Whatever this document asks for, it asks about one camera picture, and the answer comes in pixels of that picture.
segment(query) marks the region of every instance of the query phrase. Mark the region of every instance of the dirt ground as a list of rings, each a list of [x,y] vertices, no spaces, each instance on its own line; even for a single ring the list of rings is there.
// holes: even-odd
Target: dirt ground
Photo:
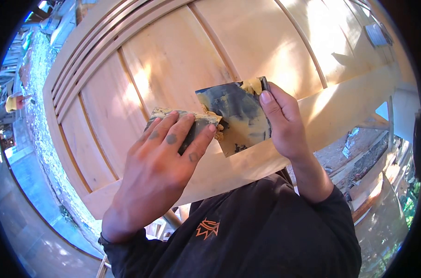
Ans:
[[[348,198],[348,189],[353,186],[353,181],[358,177],[363,177],[366,172],[376,163],[382,153],[385,151],[388,143],[388,135],[384,136],[379,143],[371,146],[373,142],[380,137],[385,131],[372,129],[359,129],[358,134],[354,138],[354,145],[350,148],[349,158],[343,155],[342,150],[345,147],[345,141],[348,134],[339,138],[336,142],[326,146],[325,148],[314,152],[314,156],[319,163],[324,167],[325,171],[330,174],[340,167],[351,161],[357,155],[366,152],[364,156],[359,159],[354,165],[354,169],[336,186],[341,189],[344,195]],[[287,170],[294,185],[296,185],[296,177],[292,166],[288,165]]]

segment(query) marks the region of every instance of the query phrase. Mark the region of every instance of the black shirt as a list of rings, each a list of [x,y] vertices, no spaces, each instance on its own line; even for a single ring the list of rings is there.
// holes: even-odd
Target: black shirt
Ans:
[[[168,242],[142,229],[129,242],[105,242],[104,251],[117,278],[346,278],[361,266],[340,190],[312,205],[276,174],[204,200]]]

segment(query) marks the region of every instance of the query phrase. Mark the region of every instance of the orange logo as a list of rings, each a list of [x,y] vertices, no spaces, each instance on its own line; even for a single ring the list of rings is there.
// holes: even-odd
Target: orange logo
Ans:
[[[209,221],[207,218],[205,218],[203,221],[201,221],[200,225],[197,227],[197,236],[204,234],[205,240],[208,236],[211,235],[211,233],[214,233],[216,236],[218,235],[218,227],[220,223]]]

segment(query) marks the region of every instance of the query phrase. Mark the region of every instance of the person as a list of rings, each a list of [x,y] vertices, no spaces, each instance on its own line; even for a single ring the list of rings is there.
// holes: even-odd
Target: person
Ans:
[[[7,101],[5,102],[5,110],[7,110],[8,113],[20,110],[28,104],[27,99],[29,98],[31,98],[30,95],[24,97],[21,92],[16,92],[11,96],[8,96]],[[30,99],[30,102],[33,104],[35,103],[33,99]]]
[[[269,84],[260,104],[275,148],[291,161],[300,195],[286,175],[272,174],[193,203],[167,242],[148,240],[144,227],[179,199],[215,134],[209,125],[180,156],[195,118],[177,121],[173,111],[130,148],[122,185],[103,216],[98,241],[115,277],[359,275],[350,208],[308,147],[296,99]]]

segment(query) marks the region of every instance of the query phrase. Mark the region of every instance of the wooden slat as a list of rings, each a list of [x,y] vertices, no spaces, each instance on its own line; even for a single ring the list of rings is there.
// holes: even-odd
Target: wooden slat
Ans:
[[[69,81],[63,98],[65,103],[56,107],[58,122],[62,122],[71,102],[101,64],[112,55],[125,41],[144,27],[165,14],[185,5],[192,0],[152,0],[143,7],[123,17],[120,24],[107,33],[85,58],[80,68]]]
[[[266,76],[297,99],[322,90],[302,38],[273,0],[199,0],[194,4],[241,80]]]
[[[360,25],[365,26],[376,22],[371,16],[371,13],[368,9],[362,8],[357,3],[354,3],[350,0],[344,1],[350,8],[351,12],[354,14]],[[395,55],[391,46],[380,46],[376,47],[375,49],[377,52],[380,52],[381,56],[383,55],[383,57],[385,57],[386,64],[390,64],[395,61]]]
[[[366,119],[393,92],[398,78],[397,66],[389,65],[300,100],[311,150],[329,145]],[[213,140],[175,206],[227,192],[281,170],[287,164],[289,160],[275,150],[272,140],[228,158]],[[102,218],[119,186],[115,182],[83,198],[97,219]]]
[[[61,125],[74,159],[92,191],[116,181],[91,133],[79,97]]]
[[[330,16],[322,0],[277,0],[292,17],[303,40],[314,52],[327,86],[335,85],[360,74],[354,56],[336,20]]]
[[[78,45],[76,51],[72,53],[70,62],[67,62],[63,67],[63,71],[60,73],[60,78],[58,78],[54,87],[54,91],[52,92],[55,105],[59,105],[59,102],[64,95],[63,92],[67,88],[68,81],[70,81],[69,77],[74,76],[74,74],[79,69],[79,66],[84,62],[84,59],[91,52],[91,49],[96,47],[96,44],[102,40],[103,36],[105,36],[108,32],[110,32],[110,30],[113,30],[113,28],[119,24],[123,16],[131,13],[143,3],[147,2],[147,0],[127,0],[123,2],[123,4],[115,6],[116,9],[113,10],[113,12],[107,17],[103,18],[102,23],[97,25],[96,28],[85,37],[84,41]],[[104,9],[106,6],[98,6],[98,8]]]
[[[66,144],[65,137],[61,126],[57,123],[56,114],[53,107],[53,99],[51,94],[44,93],[44,107],[45,107],[45,117],[47,118],[48,129],[50,131],[51,139],[53,141],[54,148],[56,149],[57,156],[61,161],[62,167],[67,174],[67,177],[70,181],[70,184],[73,186],[76,193],[79,197],[88,196],[92,190],[87,185],[82,173],[79,170],[79,167],[74,160],[71,150]]]
[[[340,25],[347,38],[355,58],[354,63],[352,61],[351,63],[356,65],[358,72],[365,74],[387,64],[382,50],[376,50],[371,45],[363,26],[344,1],[324,0],[324,3],[329,9],[329,15]]]
[[[91,10],[84,20],[84,23],[76,26],[73,32],[67,38],[64,47],[61,48],[54,61],[47,79],[44,84],[43,91],[48,92],[54,98],[57,93],[57,83],[61,82],[64,75],[69,70],[69,67],[79,59],[78,54],[83,50],[82,45],[88,42],[90,38],[95,37],[96,34],[107,26],[109,20],[115,18],[117,14],[122,12],[129,0],[119,1],[101,1],[95,9]]]
[[[146,120],[118,53],[90,78],[81,96],[98,142],[115,173],[122,178],[127,151],[141,136]]]
[[[187,6],[122,46],[144,106],[201,111],[195,91],[231,82],[225,65]]]

